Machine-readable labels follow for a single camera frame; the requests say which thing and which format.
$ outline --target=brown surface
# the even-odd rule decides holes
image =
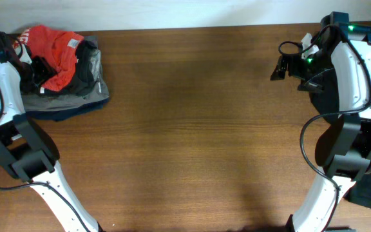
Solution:
[[[316,24],[97,34],[111,101],[39,121],[68,182],[107,231],[225,231],[284,225],[315,176],[302,125],[317,114],[299,80],[270,82],[277,46]],[[306,134],[313,157],[328,124]],[[0,185],[19,184],[0,168]],[[343,201],[332,225],[371,231],[371,209]],[[0,192],[0,231],[62,231],[31,189]]]

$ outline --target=dark garment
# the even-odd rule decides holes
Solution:
[[[311,93],[310,99],[319,113],[332,113],[339,111],[338,82],[334,70],[323,74],[323,93]],[[333,124],[338,116],[324,118],[328,123]],[[345,198],[352,203],[371,209],[371,174],[364,175],[345,195]]]
[[[42,120],[53,120],[56,122],[63,121],[69,119],[70,117],[74,117],[77,115],[82,115],[84,113],[91,112],[93,110],[99,110],[104,107],[104,105],[109,101],[108,99],[104,99],[98,102],[92,102],[85,105],[82,105],[75,109],[69,110],[61,110],[61,111],[28,111],[26,115],[32,117],[34,119],[42,119]]]
[[[96,48],[97,47],[89,41],[81,41],[75,52],[78,62],[71,82],[59,92],[45,90],[42,95],[56,96],[74,94],[76,96],[85,96],[89,94],[96,83],[91,72],[92,66],[90,62],[91,55]]]

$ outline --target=red cloth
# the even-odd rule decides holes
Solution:
[[[27,29],[19,37],[19,40],[30,48],[32,58],[44,57],[57,71],[57,75],[43,84],[44,88],[56,92],[72,80],[77,63],[75,49],[83,39],[83,36],[75,32],[53,30],[44,25]]]

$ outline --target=wooden table surface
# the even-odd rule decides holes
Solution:
[[[98,35],[111,100],[38,121],[68,183],[106,231],[282,226],[315,173],[300,153],[317,111],[299,80],[271,82],[282,41],[318,24],[83,32]],[[314,123],[305,146],[328,128]],[[20,184],[0,168],[0,185]],[[340,203],[333,226],[371,231],[371,209]],[[32,189],[0,192],[0,231],[63,231]]]

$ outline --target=pile of folded clothes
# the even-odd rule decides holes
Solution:
[[[55,70],[43,84],[35,84],[30,91],[21,89],[27,115],[62,121],[101,109],[109,101],[96,36],[39,25],[25,30],[19,40],[31,58],[42,57]]]

